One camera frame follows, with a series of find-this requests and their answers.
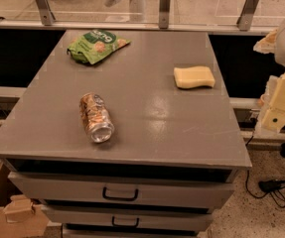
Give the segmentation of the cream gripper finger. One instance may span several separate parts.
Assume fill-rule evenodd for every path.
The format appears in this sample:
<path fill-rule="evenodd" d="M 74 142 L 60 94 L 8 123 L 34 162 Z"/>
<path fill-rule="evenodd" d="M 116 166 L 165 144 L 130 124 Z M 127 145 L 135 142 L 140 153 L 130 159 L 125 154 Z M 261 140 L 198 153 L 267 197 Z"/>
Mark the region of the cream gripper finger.
<path fill-rule="evenodd" d="M 268 33 L 263 39 L 258 41 L 253 50 L 261 54 L 273 54 L 275 52 L 277 29 Z"/>
<path fill-rule="evenodd" d="M 269 77 L 263 101 L 260 111 L 261 127 L 280 132 L 285 126 L 285 72 L 279 77 Z"/>

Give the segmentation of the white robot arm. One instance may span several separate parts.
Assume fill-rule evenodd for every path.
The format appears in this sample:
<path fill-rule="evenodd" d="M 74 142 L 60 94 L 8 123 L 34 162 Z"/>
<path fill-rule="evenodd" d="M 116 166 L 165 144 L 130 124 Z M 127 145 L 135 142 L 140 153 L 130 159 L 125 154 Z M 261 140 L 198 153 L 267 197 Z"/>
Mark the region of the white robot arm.
<path fill-rule="evenodd" d="M 285 20 L 278 29 L 258 41 L 253 49 L 262 54 L 274 54 L 275 61 L 285 67 Z M 269 77 L 260 102 L 262 107 L 257 126 L 279 133 L 285 126 L 285 72 Z"/>

